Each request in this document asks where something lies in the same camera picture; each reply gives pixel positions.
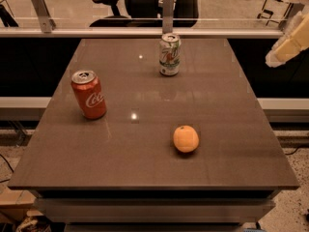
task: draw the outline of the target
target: can top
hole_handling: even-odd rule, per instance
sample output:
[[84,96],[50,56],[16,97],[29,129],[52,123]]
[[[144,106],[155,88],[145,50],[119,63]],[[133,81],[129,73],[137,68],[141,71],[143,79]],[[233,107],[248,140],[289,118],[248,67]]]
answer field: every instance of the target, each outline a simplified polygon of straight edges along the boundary
[[96,74],[90,70],[80,70],[73,74],[71,81],[76,84],[85,84],[96,78]]
[[176,43],[180,37],[177,34],[167,33],[162,35],[162,39],[168,43]]

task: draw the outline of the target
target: orange fruit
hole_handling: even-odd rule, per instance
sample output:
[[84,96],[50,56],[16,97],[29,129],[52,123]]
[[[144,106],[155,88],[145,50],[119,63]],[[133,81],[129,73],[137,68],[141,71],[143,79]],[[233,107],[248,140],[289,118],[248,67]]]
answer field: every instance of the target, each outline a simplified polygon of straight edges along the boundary
[[176,128],[173,140],[175,147],[183,153],[194,151],[198,147],[200,141],[196,130],[191,126]]

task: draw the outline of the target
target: desk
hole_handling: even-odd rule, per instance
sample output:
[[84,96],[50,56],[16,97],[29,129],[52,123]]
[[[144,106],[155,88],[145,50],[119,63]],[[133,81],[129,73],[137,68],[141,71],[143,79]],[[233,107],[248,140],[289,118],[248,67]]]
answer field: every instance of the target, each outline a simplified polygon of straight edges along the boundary
[[[155,39],[83,40],[9,187],[35,192],[39,208],[65,222],[256,221],[271,197],[297,189],[226,40],[183,39],[173,77],[159,73],[158,55]],[[107,113],[98,120],[81,115],[70,87],[80,69],[101,80]],[[183,124],[200,136],[191,155],[172,144]]]

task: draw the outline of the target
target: soda can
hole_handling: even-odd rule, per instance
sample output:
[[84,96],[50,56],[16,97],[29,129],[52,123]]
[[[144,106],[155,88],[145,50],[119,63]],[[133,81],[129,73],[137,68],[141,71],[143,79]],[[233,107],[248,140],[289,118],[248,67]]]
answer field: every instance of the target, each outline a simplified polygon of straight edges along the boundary
[[174,75],[179,72],[181,63],[181,39],[178,35],[168,33],[162,35],[160,41],[160,72]]
[[93,71],[75,72],[71,77],[71,87],[86,118],[97,119],[105,114],[104,95],[98,76]]

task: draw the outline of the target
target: red soda can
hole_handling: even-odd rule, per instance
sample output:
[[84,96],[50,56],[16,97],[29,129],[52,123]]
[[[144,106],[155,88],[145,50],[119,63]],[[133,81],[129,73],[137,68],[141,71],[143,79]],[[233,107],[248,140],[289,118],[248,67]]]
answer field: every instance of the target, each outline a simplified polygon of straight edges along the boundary
[[97,119],[106,112],[104,95],[98,76],[90,70],[75,72],[71,77],[71,87],[83,115],[87,119]]

